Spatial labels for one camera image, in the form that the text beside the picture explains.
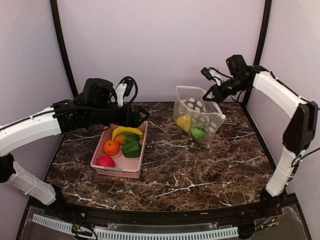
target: white connector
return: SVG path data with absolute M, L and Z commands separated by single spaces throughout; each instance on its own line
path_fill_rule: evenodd
M 126 89 L 127 89 L 126 83 L 120 83 L 115 89 L 118 107 L 122 107 L 124 105 L 124 94 Z

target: yellow banana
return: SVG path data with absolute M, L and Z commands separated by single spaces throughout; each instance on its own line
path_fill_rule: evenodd
M 112 132 L 112 140 L 115 140 L 115 137 L 118 136 L 119 134 L 124 134 L 124 133 L 126 133 L 126 134 L 136 134 L 136 135 L 139 136 L 139 138 L 141 138 L 141 139 L 144 138 L 144 134 L 142 133 L 142 131 L 140 131 L 137 128 L 119 126 L 115 130 L 113 130 L 113 132 Z

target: marble table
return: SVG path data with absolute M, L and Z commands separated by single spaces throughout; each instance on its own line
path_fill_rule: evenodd
M 190 211 L 257 202 L 273 170 L 243 110 L 222 103 L 211 145 L 173 122 L 173 103 L 141 103 L 151 117 L 139 179 L 98 175 L 90 161 L 104 129 L 67 133 L 46 182 L 72 204 L 129 211 Z

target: pink toy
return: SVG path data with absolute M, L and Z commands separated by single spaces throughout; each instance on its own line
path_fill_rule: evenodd
M 109 155 L 104 155 L 102 157 L 99 157 L 97 164 L 103 167 L 109 167 L 109 168 L 114 168 L 115 167 L 115 162 Z

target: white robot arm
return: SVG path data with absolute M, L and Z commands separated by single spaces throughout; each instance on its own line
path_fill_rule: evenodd
M 123 103 L 123 98 L 129 96 L 133 86 L 133 98 Z M 88 129 L 92 125 L 138 127 L 149 113 L 140 106 L 131 105 L 137 94 L 137 83 L 132 77 L 123 78 L 116 90 L 107 80 L 89 78 L 83 92 L 74 100 L 54 103 L 34 115 L 0 126 L 0 183 L 14 186 L 45 205 L 52 204 L 57 198 L 57 188 L 27 172 L 10 152 L 39 139 L 78 128 Z
M 260 195 L 260 203 L 270 205 L 272 198 L 280 196 L 294 177 L 293 173 L 315 137 L 318 105 L 296 94 L 264 67 L 248 66 L 241 55 L 229 57 L 226 63 L 233 77 L 213 85 L 203 96 L 203 100 L 223 102 L 228 96 L 253 86 L 280 106 L 290 118 L 282 138 L 282 155 L 271 180 Z M 209 81 L 216 80 L 212 69 L 219 72 L 213 67 L 201 70 Z

